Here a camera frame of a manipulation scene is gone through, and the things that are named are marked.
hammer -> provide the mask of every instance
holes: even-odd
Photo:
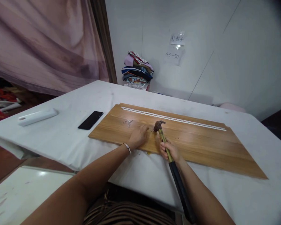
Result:
[[[157,121],[155,123],[155,126],[154,126],[153,130],[154,130],[154,132],[158,131],[159,136],[162,139],[162,141],[166,142],[165,135],[163,134],[163,131],[162,131],[162,128],[161,128],[161,125],[163,123],[166,123],[166,122],[164,122],[162,120]],[[165,150],[166,150],[166,153],[168,154],[169,167],[171,169],[172,176],[173,176],[173,179],[175,181],[175,185],[176,185],[179,197],[180,197],[180,201],[181,201],[181,204],[182,204],[182,207],[183,207],[185,217],[191,224],[194,224],[194,223],[196,223],[196,215],[193,211],[193,208],[190,204],[190,201],[187,198],[186,190],[185,190],[185,187],[183,185],[183,182],[182,182],[181,176],[179,174],[178,168],[177,168],[176,163],[174,162],[174,160],[171,156],[170,151],[167,148],[165,148]]]

smartphone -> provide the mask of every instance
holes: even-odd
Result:
[[[78,128],[83,130],[91,129],[102,115],[102,112],[94,111]]]

hammer handle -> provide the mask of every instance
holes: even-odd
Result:
[[[158,132],[159,132],[159,136],[161,137],[162,141],[164,143],[166,143],[166,138],[165,138],[165,136],[163,134],[162,129],[159,129]],[[173,162],[174,160],[172,158],[172,155],[171,155],[170,151],[167,148],[165,148],[165,150],[166,150],[166,153],[168,154],[168,157],[169,157],[169,163]]]
[[[159,132],[159,136],[161,137],[162,141],[166,142],[166,138],[163,134],[162,129],[159,129],[158,132]],[[194,224],[196,222],[196,215],[195,215],[194,210],[193,210],[193,208],[190,204],[190,201],[188,200],[186,190],[185,190],[185,187],[183,185],[183,182],[182,182],[181,176],[179,174],[178,168],[177,168],[176,163],[174,162],[174,160],[171,156],[170,151],[167,148],[165,148],[165,150],[166,150],[166,153],[168,154],[168,157],[169,157],[169,166],[170,166],[172,176],[173,176],[173,179],[174,179],[174,182],[175,182],[175,185],[176,185],[179,197],[180,197],[180,201],[181,201],[181,204],[182,204],[182,207],[183,207],[185,217],[191,224]]]

hand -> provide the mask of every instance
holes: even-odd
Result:
[[[170,151],[171,156],[175,162],[180,163],[181,161],[183,161],[184,159],[180,155],[180,152],[178,151],[177,146],[168,138],[166,138],[166,141],[167,141],[166,143],[160,142],[160,145],[159,145],[159,150],[160,150],[162,157],[166,160],[169,159],[168,154],[166,153],[166,150],[165,150],[165,148],[167,148]]]
[[[143,124],[139,128],[132,131],[132,134],[127,143],[127,145],[130,147],[131,150],[136,149],[137,147],[141,146],[145,142],[148,129],[149,127]]]

hammer head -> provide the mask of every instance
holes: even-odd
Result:
[[[162,120],[156,121],[155,126],[154,126],[154,128],[153,128],[154,132],[157,132],[159,129],[161,129],[161,125],[162,125],[163,123],[166,123],[166,122],[163,122]]]

